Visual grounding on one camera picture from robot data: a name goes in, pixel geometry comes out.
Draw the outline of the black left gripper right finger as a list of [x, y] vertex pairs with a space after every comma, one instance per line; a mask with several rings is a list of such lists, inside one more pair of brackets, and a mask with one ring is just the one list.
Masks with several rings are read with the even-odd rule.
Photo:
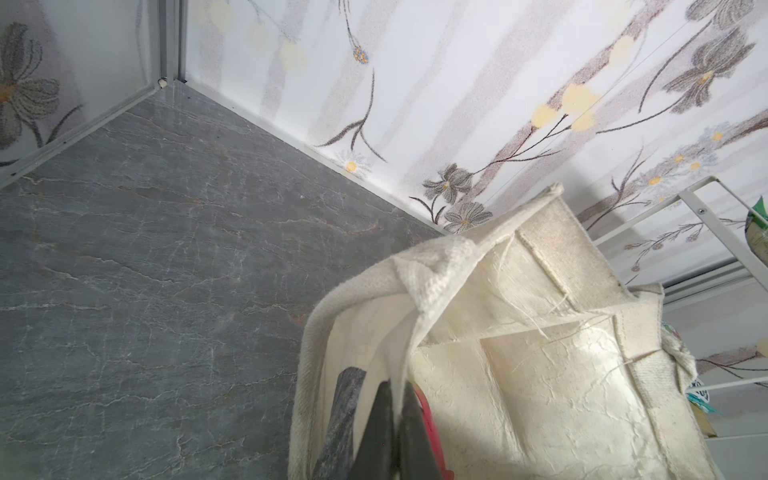
[[402, 479], [443, 479], [435, 448], [439, 444], [431, 410], [423, 393], [412, 383], [405, 386], [398, 427], [399, 471]]

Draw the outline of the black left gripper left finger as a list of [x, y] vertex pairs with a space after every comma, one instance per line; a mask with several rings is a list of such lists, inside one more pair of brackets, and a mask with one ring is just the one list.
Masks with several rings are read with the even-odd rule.
[[378, 387], [348, 479], [393, 479], [396, 453], [393, 398], [390, 383], [386, 381]]

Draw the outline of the cream canvas tote bag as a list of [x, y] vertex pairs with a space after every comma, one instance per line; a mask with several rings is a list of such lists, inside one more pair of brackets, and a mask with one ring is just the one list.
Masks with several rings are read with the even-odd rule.
[[424, 395], [443, 479], [714, 479], [696, 362], [553, 184], [331, 291], [302, 338], [288, 475], [347, 479], [379, 385]]

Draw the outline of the green candy bag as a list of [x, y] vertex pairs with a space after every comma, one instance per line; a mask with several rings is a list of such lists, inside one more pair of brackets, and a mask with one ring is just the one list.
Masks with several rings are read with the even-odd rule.
[[768, 263], [767, 211], [763, 196], [752, 206], [745, 222], [745, 239], [752, 253]]

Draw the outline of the teal Fox's candy bag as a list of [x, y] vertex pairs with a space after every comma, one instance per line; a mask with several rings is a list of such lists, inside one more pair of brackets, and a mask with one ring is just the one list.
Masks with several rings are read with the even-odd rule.
[[712, 425], [710, 417], [717, 411], [710, 404], [710, 394], [699, 380], [694, 380], [686, 391], [686, 396], [691, 404], [691, 409], [699, 429], [705, 438], [716, 438], [717, 433]]

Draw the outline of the white wooden two-tier shelf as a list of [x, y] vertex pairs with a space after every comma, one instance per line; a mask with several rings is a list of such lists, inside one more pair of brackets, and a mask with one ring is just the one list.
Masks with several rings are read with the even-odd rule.
[[767, 267], [745, 239], [766, 179], [704, 178], [592, 234], [631, 286], [664, 289], [663, 320], [696, 360], [724, 444], [767, 439]]

